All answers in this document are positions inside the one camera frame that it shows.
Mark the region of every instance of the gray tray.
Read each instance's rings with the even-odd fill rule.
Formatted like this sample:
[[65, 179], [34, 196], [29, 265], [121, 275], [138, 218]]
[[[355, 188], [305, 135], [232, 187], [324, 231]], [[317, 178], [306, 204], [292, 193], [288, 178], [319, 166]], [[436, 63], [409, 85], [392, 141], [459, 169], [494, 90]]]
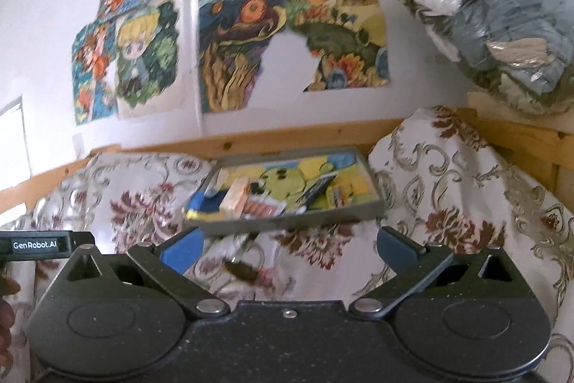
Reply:
[[206, 180], [199, 188], [204, 192], [211, 178], [219, 169], [229, 166], [262, 164], [277, 160], [289, 160], [299, 158], [309, 158], [313, 156], [323, 156], [329, 154], [354, 154], [357, 162], [361, 164], [365, 172], [369, 175], [372, 188], [378, 196], [378, 200], [362, 203], [360, 205], [344, 206], [343, 208], [325, 209], [321, 211], [309, 211], [300, 215], [281, 215], [276, 218], [260, 219], [234, 219], [224, 221], [206, 221], [197, 219], [186, 219], [184, 227], [200, 227], [206, 235], [228, 235], [236, 233], [262, 233], [264, 231], [291, 230], [304, 228], [312, 225], [338, 224], [338, 223], [358, 223], [370, 219], [381, 218], [385, 215], [385, 202], [381, 196], [377, 181], [370, 170], [363, 155], [356, 148], [325, 148], [312, 150], [285, 151], [269, 156], [236, 156], [217, 161], [207, 176]]

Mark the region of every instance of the floral bedsheet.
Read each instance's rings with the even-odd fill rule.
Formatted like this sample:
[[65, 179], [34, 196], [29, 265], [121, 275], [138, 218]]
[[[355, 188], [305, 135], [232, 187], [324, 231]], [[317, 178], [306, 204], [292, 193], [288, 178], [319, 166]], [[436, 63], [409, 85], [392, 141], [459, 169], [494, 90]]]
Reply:
[[[369, 164], [389, 206], [386, 219], [207, 239], [185, 275], [232, 306], [241, 299], [348, 304], [394, 274], [376, 251], [380, 223], [458, 253], [497, 243], [554, 325], [540, 372], [550, 383], [574, 383], [574, 216], [446, 108], [417, 111], [379, 141]], [[5, 228], [90, 230], [105, 253], [160, 243], [179, 231], [182, 208], [209, 169], [187, 155], [101, 154]], [[29, 373], [21, 324], [60, 264], [13, 274], [24, 285], [13, 304], [26, 312], [13, 330], [17, 364], [7, 381]]]

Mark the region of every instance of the finger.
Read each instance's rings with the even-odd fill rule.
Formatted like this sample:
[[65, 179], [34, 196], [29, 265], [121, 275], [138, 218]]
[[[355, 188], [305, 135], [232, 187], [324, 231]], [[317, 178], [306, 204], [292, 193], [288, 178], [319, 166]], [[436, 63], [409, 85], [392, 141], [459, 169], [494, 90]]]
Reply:
[[12, 354], [8, 351], [0, 352], [0, 366], [4, 368], [4, 371], [0, 374], [0, 378], [8, 376], [8, 372], [12, 369], [12, 365], [14, 365]]
[[10, 330], [0, 328], [0, 351], [7, 350], [12, 344], [12, 335]]
[[14, 326], [16, 315], [13, 308], [5, 300], [0, 300], [0, 327], [9, 330]]
[[4, 280], [8, 283], [9, 291], [6, 294], [7, 296], [11, 296], [20, 292], [21, 287], [17, 281], [13, 280], [12, 278], [4, 278]]

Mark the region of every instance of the window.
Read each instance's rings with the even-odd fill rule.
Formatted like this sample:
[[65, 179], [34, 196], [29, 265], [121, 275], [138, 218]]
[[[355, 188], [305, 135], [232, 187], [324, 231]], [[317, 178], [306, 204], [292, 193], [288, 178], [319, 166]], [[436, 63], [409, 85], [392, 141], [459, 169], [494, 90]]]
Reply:
[[0, 214], [0, 228], [5, 224], [11, 223], [12, 221], [16, 221], [20, 216], [26, 214], [26, 205], [21, 203], [14, 208], [10, 208], [8, 211]]
[[0, 191], [30, 179], [22, 97], [0, 109]]

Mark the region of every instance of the box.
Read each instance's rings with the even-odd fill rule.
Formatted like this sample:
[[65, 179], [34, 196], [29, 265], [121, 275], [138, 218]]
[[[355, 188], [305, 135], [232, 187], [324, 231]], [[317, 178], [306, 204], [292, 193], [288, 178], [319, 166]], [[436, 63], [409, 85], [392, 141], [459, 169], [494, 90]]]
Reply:
[[[235, 233], [260, 233], [272, 230], [291, 230], [309, 225], [358, 223], [364, 220], [381, 218], [385, 214], [385, 203], [381, 197], [377, 181], [368, 163], [355, 148], [312, 149], [286, 151], [271, 156], [230, 157], [217, 161], [197, 191], [201, 199], [211, 180], [220, 169], [229, 173], [227, 187], [234, 179], [250, 176], [263, 181], [269, 195], [280, 201], [293, 199], [305, 193], [326, 174], [337, 174], [330, 187], [340, 184], [348, 195], [349, 185], [357, 188], [353, 203], [349, 206], [329, 208], [326, 194], [302, 214], [283, 214], [274, 218], [228, 219], [220, 212], [206, 214], [202, 211], [184, 209], [185, 227], [200, 227], [206, 235], [228, 235]], [[215, 198], [225, 196], [223, 188]], [[194, 194], [188, 206], [197, 200]]]

